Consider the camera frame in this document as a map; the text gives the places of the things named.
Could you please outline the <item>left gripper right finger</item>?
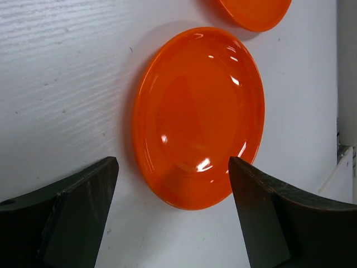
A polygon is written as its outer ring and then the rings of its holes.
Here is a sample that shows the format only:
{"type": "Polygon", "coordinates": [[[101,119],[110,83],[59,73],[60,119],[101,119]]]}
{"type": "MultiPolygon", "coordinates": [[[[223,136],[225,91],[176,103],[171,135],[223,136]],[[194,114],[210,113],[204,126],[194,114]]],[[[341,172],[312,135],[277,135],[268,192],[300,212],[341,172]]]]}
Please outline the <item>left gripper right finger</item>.
{"type": "Polygon", "coordinates": [[[239,157],[228,169],[251,267],[356,266],[356,205],[306,192],[239,157]]]}

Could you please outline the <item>orange plate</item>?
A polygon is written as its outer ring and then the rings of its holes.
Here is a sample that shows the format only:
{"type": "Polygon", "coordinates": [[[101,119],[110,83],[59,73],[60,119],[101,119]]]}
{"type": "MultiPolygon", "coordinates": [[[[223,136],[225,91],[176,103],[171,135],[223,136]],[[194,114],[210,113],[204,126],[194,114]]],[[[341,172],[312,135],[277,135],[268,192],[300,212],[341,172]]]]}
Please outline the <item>orange plate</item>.
{"type": "Polygon", "coordinates": [[[264,118],[248,49],[222,29],[192,28],[165,43],[143,74],[132,116],[136,162],[164,202],[211,207],[231,194],[229,159],[254,162],[264,118]]]}
{"type": "Polygon", "coordinates": [[[252,32],[274,28],[284,18],[291,0],[220,0],[218,3],[240,27],[252,32]]]}

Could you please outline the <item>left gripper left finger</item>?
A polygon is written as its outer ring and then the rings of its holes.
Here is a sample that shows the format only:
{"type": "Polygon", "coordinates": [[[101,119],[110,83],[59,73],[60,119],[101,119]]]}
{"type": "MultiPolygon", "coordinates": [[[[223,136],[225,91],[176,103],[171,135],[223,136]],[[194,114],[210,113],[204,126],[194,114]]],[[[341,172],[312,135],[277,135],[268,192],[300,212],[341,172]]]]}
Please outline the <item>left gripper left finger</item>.
{"type": "Polygon", "coordinates": [[[1,202],[1,267],[94,267],[119,173],[106,157],[1,202]]]}

